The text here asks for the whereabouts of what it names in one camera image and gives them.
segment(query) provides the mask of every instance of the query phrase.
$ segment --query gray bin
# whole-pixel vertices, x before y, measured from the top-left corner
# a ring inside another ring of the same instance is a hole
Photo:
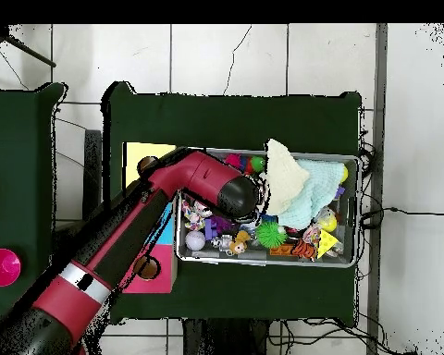
[[[248,156],[264,156],[265,151],[206,149],[214,157],[224,160],[229,153]],[[362,161],[356,156],[321,153],[292,153],[295,159],[311,159],[316,161],[342,162],[349,171],[349,176],[342,183],[345,192],[337,202],[337,211],[341,216],[338,226],[331,234],[343,243],[343,255],[330,257],[323,255],[315,262],[292,257],[272,256],[267,248],[251,247],[242,254],[227,256],[223,251],[212,247],[210,243],[200,251],[191,251],[186,247],[184,239],[189,229],[184,226],[185,217],[181,211],[182,198],[178,196],[178,212],[176,215],[176,254],[183,261],[199,263],[241,263],[250,265],[292,265],[303,267],[335,267],[347,268],[357,259],[359,243],[360,197],[362,192]]]

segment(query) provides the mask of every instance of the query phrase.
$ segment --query silver band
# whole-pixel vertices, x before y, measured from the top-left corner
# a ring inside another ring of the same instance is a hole
[[[59,276],[67,280],[75,288],[78,287],[78,283],[86,275],[85,271],[82,271],[78,266],[73,263],[69,263]],[[104,303],[106,298],[110,295],[110,290],[106,288],[97,279],[93,278],[92,283],[82,292],[86,293],[93,300],[96,300],[101,305]]]

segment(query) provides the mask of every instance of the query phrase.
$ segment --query green table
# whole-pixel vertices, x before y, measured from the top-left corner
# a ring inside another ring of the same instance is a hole
[[[122,142],[263,150],[275,138],[299,153],[358,153],[361,97],[274,98],[135,94],[114,83],[104,97],[111,148],[104,192],[121,189]],[[353,324],[354,266],[346,269],[179,261],[170,294],[125,294],[112,319],[161,317],[338,317]]]
[[[39,92],[0,92],[0,247],[23,260],[18,281],[0,288],[5,313],[48,265],[51,242],[52,108],[61,84]],[[144,141],[262,150],[275,138],[293,152],[357,154],[360,95],[276,98],[134,94],[108,90],[111,195],[121,187],[121,144]],[[179,262],[171,294],[123,295],[122,317],[338,317],[353,322],[354,268],[255,267]]]
[[[49,263],[53,208],[51,120],[64,85],[36,92],[0,91],[0,248],[22,261],[21,275],[0,288],[0,315]]]

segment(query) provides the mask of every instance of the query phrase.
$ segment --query pink cup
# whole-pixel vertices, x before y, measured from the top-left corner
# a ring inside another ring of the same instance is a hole
[[[19,277],[21,261],[8,249],[0,249],[0,288],[11,285]]]

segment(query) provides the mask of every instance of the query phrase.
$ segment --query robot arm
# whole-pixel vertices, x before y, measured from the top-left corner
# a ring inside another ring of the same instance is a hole
[[[233,218],[253,213],[260,201],[252,181],[201,150],[178,148],[161,159],[144,158],[138,170],[140,179],[112,201],[110,211],[94,214],[65,249],[64,269],[7,324],[0,355],[69,355],[177,191]]]

